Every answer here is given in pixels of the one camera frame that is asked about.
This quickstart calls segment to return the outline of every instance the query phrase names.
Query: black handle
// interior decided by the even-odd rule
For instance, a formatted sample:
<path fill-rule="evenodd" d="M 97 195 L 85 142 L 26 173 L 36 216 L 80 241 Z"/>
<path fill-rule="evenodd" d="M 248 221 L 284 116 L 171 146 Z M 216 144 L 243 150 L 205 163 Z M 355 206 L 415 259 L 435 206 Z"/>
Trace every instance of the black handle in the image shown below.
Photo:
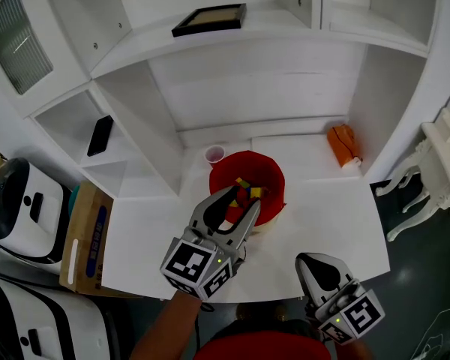
<path fill-rule="evenodd" d="M 40 216 L 40 210 L 42 209 L 42 202 L 44 201 L 44 195 L 42 193 L 35 193 L 33 201 L 30 207 L 30 218 L 38 223 L 38 216 Z"/>
<path fill-rule="evenodd" d="M 38 333 L 36 329 L 28 330 L 28 340 L 30 341 L 30 348 L 34 355 L 42 356 L 42 349 L 40 347 L 40 341 L 38 340 Z"/>

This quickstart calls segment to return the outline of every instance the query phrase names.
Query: orange object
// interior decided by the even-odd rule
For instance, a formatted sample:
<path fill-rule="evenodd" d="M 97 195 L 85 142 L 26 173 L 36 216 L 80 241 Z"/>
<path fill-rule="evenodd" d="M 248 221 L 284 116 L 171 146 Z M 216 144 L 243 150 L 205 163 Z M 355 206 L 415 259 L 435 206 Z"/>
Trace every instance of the orange object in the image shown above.
<path fill-rule="evenodd" d="M 352 128 L 346 124 L 332 127 L 327 133 L 327 140 L 341 167 L 347 164 L 360 165 L 362 156 Z"/>

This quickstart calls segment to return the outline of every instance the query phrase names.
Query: cardboard box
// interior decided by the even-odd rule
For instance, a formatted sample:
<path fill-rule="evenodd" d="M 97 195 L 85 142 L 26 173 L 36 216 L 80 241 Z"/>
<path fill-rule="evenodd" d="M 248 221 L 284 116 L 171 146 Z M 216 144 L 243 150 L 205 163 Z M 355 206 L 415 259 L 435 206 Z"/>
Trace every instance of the cardboard box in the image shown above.
<path fill-rule="evenodd" d="M 61 262 L 60 284 L 76 293 L 136 297 L 101 286 L 113 199 L 88 181 L 80 184 Z"/>

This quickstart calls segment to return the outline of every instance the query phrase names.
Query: red container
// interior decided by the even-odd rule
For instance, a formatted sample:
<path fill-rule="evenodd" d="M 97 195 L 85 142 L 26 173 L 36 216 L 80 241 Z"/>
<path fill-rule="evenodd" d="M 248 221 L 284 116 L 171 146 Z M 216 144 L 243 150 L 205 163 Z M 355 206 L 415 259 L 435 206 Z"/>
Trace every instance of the red container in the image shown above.
<path fill-rule="evenodd" d="M 252 187 L 266 187 L 269 192 L 261 199 L 261 211 L 255 225 L 268 223 L 284 207 L 285 178 L 280 167 L 270 157 L 243 151 L 231 154 L 215 164 L 210 172 L 210 194 L 230 185 L 238 185 L 237 178 Z M 242 216 L 244 209 L 228 207 L 226 220 L 234 224 Z"/>

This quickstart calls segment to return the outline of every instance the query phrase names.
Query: picture frame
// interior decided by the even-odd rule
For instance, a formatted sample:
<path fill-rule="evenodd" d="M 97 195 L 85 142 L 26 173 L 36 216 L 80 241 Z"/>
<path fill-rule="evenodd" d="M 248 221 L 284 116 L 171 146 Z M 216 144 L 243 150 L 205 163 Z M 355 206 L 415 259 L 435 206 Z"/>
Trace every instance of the picture frame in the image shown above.
<path fill-rule="evenodd" d="M 246 4 L 229 4 L 200 8 L 194 10 L 172 29 L 172 35 L 174 38 L 177 38 L 196 33 L 240 29 L 246 11 Z"/>

